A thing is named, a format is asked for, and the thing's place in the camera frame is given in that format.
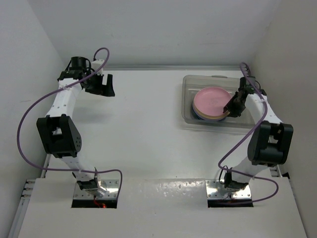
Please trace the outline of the pink plate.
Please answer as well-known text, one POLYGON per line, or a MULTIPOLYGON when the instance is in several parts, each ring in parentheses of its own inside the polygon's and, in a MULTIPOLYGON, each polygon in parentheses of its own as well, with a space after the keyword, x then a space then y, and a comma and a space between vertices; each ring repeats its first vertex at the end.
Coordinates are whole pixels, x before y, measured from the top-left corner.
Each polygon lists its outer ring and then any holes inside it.
POLYGON ((224 107, 231 100, 231 95, 220 87, 205 87, 194 97, 195 110, 209 117, 218 117, 226 113, 224 107))

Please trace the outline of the cream plate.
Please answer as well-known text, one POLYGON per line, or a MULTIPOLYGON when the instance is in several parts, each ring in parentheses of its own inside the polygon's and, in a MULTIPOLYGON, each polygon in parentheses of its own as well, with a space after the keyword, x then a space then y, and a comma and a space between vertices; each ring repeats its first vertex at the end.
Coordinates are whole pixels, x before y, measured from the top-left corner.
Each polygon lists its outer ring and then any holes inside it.
POLYGON ((205 118, 209 118, 209 119, 224 118, 224 117, 226 117, 226 116, 229 115, 229 111, 226 111, 226 112, 224 112, 224 113, 222 113, 221 115, 218 115, 218 116, 209 116, 209 115, 204 114, 204 113, 202 113, 201 111, 199 111, 199 110, 197 109, 197 107, 196 107, 194 104, 193 104, 193 110, 194 110, 195 113, 197 113, 198 115, 203 116, 203 117, 205 117, 205 118))

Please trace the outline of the yellow plate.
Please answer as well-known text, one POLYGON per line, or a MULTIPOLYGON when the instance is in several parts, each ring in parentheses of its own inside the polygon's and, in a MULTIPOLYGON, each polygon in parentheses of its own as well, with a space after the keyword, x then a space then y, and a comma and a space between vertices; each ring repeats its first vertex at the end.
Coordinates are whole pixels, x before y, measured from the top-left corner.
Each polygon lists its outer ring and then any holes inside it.
POLYGON ((229 115, 229 112, 225 112, 217 117, 211 117, 211 116, 207 116, 205 114, 202 114, 202 113, 199 113, 198 111, 194 111, 194 113, 196 114, 197 117, 199 117, 200 119, 203 119, 203 120, 210 120, 210 121, 220 121, 220 120, 223 120, 225 119, 228 115, 229 115))

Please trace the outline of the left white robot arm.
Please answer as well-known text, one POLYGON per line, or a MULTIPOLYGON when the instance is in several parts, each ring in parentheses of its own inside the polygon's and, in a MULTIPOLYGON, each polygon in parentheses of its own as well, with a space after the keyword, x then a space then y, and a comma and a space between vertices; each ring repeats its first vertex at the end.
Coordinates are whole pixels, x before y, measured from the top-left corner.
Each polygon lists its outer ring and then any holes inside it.
POLYGON ((79 188, 86 193, 102 197, 107 193, 106 183, 97 175, 97 170, 81 153, 82 137, 72 115, 76 100, 82 91, 90 94, 113 97, 113 75, 107 75, 103 84, 103 59, 89 61, 84 57, 72 57, 70 65, 60 74, 58 88, 51 109, 37 120, 36 126, 45 151, 63 161, 79 188))

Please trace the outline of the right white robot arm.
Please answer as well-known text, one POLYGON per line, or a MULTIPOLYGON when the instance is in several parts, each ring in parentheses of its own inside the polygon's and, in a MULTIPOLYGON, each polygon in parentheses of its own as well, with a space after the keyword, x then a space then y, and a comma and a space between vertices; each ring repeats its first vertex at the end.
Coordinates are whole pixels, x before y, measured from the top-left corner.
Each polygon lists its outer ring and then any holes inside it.
POLYGON ((265 90, 255 86, 255 78, 240 78, 240 86, 224 111, 229 117, 237 118, 248 110, 255 122, 254 128, 246 134, 250 138, 247 156, 238 165, 226 169, 224 187, 239 191, 249 181, 267 167, 282 165, 286 162, 293 126, 283 123, 270 107, 265 90))

